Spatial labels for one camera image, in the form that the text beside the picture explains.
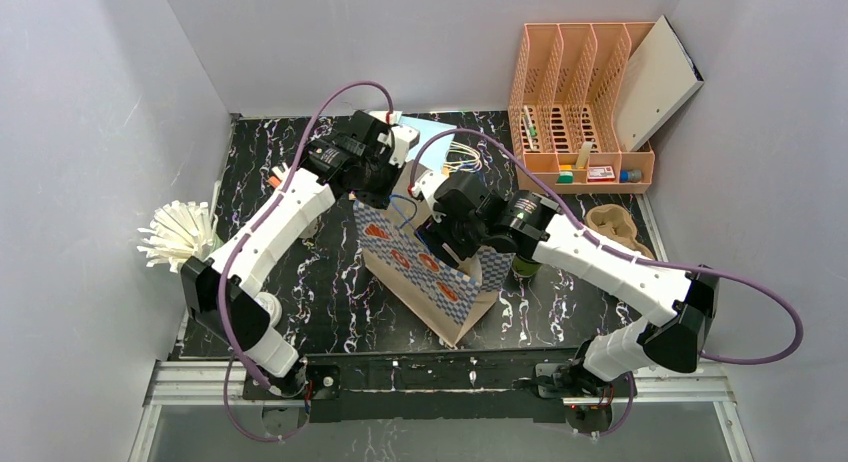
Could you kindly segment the green cup with black lid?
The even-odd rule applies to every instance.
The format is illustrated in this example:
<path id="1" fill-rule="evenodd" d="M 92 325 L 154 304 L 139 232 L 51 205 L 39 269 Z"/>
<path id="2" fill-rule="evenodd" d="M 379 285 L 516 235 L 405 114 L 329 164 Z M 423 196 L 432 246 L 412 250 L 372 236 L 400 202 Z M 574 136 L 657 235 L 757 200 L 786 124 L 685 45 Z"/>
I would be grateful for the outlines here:
<path id="1" fill-rule="evenodd" d="M 512 260 L 512 271 L 516 277 L 531 278 L 534 277 L 541 268 L 541 263 L 524 258 L 516 254 Z"/>

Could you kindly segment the blue checkered paper bag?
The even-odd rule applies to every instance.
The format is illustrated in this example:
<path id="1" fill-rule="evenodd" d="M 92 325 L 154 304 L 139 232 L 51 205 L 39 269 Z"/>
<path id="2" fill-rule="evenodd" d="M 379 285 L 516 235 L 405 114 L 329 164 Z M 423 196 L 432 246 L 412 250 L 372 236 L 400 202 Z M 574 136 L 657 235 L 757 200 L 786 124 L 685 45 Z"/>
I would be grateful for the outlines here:
<path id="1" fill-rule="evenodd" d="M 431 215 L 423 202 L 394 196 L 386 209 L 353 202 L 366 268 L 449 347 L 495 305 L 513 256 L 489 247 L 454 268 L 415 233 Z"/>

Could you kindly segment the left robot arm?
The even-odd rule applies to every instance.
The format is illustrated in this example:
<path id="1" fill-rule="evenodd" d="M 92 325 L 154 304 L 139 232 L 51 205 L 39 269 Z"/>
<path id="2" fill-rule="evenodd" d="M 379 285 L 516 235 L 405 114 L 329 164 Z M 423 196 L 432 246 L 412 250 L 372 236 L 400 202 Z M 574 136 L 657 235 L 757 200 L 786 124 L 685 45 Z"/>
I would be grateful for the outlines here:
<path id="1" fill-rule="evenodd" d="M 341 129 L 305 143 L 297 164 L 280 173 L 271 198 L 227 242 L 180 269 L 188 313 L 227 342 L 263 385 L 296 367 L 296 349 L 259 303 L 270 271 L 337 200 L 384 209 L 418 130 L 386 112 L 355 112 Z"/>

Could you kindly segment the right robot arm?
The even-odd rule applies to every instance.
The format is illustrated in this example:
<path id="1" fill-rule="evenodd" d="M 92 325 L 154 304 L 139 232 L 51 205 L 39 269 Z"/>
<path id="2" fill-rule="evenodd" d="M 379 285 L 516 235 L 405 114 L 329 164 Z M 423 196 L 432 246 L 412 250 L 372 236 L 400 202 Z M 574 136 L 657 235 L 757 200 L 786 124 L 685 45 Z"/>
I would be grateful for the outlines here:
<path id="1" fill-rule="evenodd" d="M 410 188 L 427 204 L 423 238 L 439 257 L 465 260 L 489 247 L 565 270 L 637 310 L 637 321 L 583 343 L 571 362 L 541 375 L 538 386 L 596 393 L 649 366 L 692 373 L 713 317 L 717 283 L 659 268 L 637 251 L 575 227 L 554 200 L 527 190 L 505 198 L 471 173 L 425 171 Z"/>

